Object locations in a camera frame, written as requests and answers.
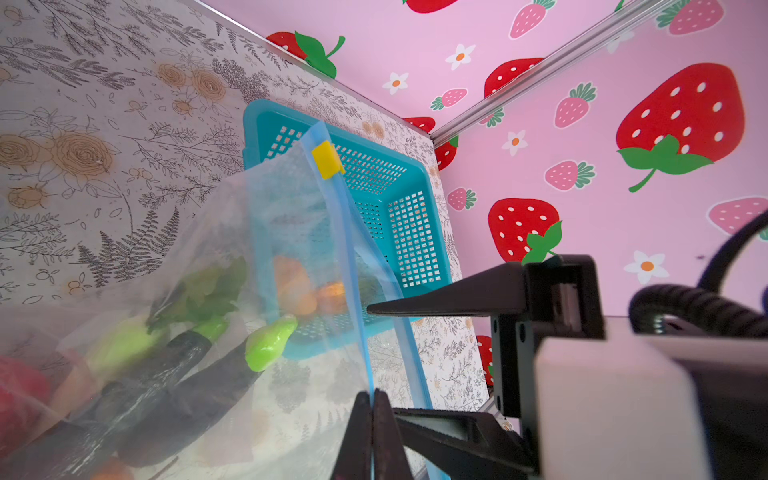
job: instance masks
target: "perforated basket panel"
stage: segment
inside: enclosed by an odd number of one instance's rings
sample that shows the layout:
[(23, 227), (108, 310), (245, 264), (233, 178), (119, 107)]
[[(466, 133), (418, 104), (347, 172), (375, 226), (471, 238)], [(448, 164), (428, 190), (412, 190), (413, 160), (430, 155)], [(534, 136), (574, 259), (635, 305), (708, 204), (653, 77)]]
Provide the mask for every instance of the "perforated basket panel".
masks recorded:
[[(286, 153), (318, 120), (267, 100), (251, 103), (243, 116), (245, 168)], [(417, 296), (450, 283), (439, 215), (425, 168), (412, 158), (328, 125), (344, 164), (344, 180), (376, 246), (399, 279), (404, 296)], [(363, 305), (383, 301), (360, 286)], [(366, 332), (392, 328), (387, 317), (369, 316)], [(349, 315), (324, 316), (300, 325), (286, 348), (290, 358), (353, 341)]]

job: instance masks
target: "red fruit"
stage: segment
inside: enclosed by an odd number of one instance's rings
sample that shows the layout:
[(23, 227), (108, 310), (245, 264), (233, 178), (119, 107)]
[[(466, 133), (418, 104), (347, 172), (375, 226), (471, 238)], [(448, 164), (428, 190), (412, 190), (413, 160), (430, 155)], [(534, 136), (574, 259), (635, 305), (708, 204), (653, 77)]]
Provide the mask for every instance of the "red fruit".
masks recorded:
[(592, 181), (590, 179), (594, 177), (593, 170), (594, 167), (587, 162), (576, 165), (573, 160), (566, 160), (547, 170), (544, 173), (544, 180), (558, 190), (566, 191), (574, 186), (584, 188), (584, 185)]
[(717, 0), (680, 0), (656, 17), (659, 28), (670, 28), (672, 35), (706, 30), (719, 22), (725, 11)]
[(302, 60), (306, 60), (306, 53), (304, 53), (304, 50), (299, 48), (299, 44), (296, 43), (296, 34), (290, 33), (289, 31), (278, 31), (266, 39)]
[(547, 10), (554, 7), (555, 0), (533, 0), (533, 3), (521, 8), (512, 23), (509, 38), (516, 39), (525, 35), (544, 20)]
[(457, 188), (450, 194), (448, 194), (448, 205), (453, 207), (454, 210), (462, 211), (469, 210), (475, 206), (477, 196), (472, 190), (465, 190), (463, 188)]
[(699, 63), (677, 72), (637, 104), (621, 122), (616, 144), (627, 165), (651, 170), (631, 188), (634, 192), (656, 170), (681, 175), (720, 160), (743, 134), (744, 107), (733, 72), (725, 65)]
[(435, 98), (432, 101), (430, 108), (432, 110), (442, 110), (443, 108), (452, 107), (456, 105), (462, 98), (467, 96), (469, 90), (466, 88), (452, 88), (448, 90), (441, 97)]
[(482, 362), (482, 369), (485, 372), (485, 383), (487, 385), (493, 385), (493, 377), (491, 376), (488, 366), (493, 365), (493, 351), (491, 350), (492, 341), (490, 336), (478, 335), (478, 350), (480, 350), (480, 361)]
[(406, 0), (408, 6), (416, 13), (432, 13), (442, 10), (456, 0)]
[(726, 235), (733, 235), (766, 210), (768, 210), (768, 198), (737, 198), (710, 208), (707, 218)]
[(485, 79), (485, 96), (488, 97), (510, 81), (515, 80), (523, 72), (533, 67), (543, 58), (520, 58), (502, 63)]
[(416, 128), (421, 128), (425, 132), (429, 133), (435, 127), (435, 119), (432, 117), (410, 117), (403, 118)]
[(560, 214), (543, 200), (505, 198), (488, 212), (488, 227), (498, 254), (505, 262), (521, 262), (531, 251), (528, 234), (544, 235), (560, 221)]
[(589, 102), (597, 97), (597, 88), (592, 83), (579, 84), (572, 88), (571, 93), (563, 98), (554, 113), (554, 125), (557, 128), (566, 128), (584, 118), (589, 112)]
[(437, 158), (438, 170), (442, 170), (443, 168), (449, 166), (451, 162), (453, 162), (453, 159), (456, 156), (457, 148), (458, 135), (435, 149), (435, 157)]
[(40, 409), (30, 400), (47, 403), (51, 385), (39, 371), (8, 356), (0, 356), (0, 458), (25, 440)]

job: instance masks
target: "strawberry stem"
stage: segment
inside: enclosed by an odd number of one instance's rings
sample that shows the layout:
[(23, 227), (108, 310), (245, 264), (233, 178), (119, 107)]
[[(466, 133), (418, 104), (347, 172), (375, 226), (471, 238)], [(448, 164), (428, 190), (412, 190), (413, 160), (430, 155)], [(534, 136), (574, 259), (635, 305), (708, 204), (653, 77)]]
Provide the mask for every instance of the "strawberry stem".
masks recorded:
[(635, 185), (634, 187), (629, 187), (629, 191), (631, 193), (635, 193), (636, 191), (640, 190), (645, 184), (648, 183), (651, 177), (656, 173), (656, 169), (650, 171), (650, 173), (641, 181), (639, 184)]
[(326, 55), (326, 58), (328, 58), (331, 55), (335, 54), (341, 48), (341, 46), (344, 45), (345, 41), (346, 41), (345, 37), (339, 36), (339, 43), (337, 43), (336, 47), (334, 47), (333, 50), (331, 50), (331, 52), (328, 55)]

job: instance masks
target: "strawberry wallpaper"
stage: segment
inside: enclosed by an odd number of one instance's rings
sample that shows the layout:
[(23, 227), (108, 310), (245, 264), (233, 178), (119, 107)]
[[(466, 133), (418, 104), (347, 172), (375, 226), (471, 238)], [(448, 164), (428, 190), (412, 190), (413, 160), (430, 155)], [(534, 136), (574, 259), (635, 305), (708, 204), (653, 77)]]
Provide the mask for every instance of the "strawberry wallpaper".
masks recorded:
[[(619, 3), (204, 1), (428, 132), (608, 17)], [(569, 104), (583, 107), (577, 100)], [(502, 116), (492, 120), (488, 126), (503, 122)]]
[[(768, 208), (766, 18), (765, 2), (683, 0), (441, 147), (464, 275), (587, 253), (621, 316), (644, 285), (694, 285)], [(766, 271), (768, 231), (724, 294), (762, 309)]]

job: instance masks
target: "floral patterned surface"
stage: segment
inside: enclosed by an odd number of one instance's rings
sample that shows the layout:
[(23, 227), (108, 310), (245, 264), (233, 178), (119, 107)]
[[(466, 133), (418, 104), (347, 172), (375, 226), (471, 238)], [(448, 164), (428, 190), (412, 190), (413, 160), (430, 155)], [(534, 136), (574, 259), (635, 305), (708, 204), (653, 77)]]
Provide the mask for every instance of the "floral patterned surface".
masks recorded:
[[(11, 0), (2, 8), (0, 305), (55, 305), (155, 271), (221, 180), (242, 171), (243, 109), (260, 98), (424, 163), (461, 278), (427, 137), (180, 3)], [(424, 319), (414, 330), (435, 407), (479, 407), (487, 393), (472, 324)], [(391, 345), (386, 335), (373, 339), (375, 375), (405, 405)], [(286, 369), (310, 380), (284, 386)], [(344, 372), (276, 366), (265, 383), (292, 419), (280, 435), (304, 438), (333, 423), (298, 412), (314, 390), (333, 403), (329, 386), (342, 388)], [(171, 475), (194, 471), (182, 463), (168, 478), (197, 478)]]

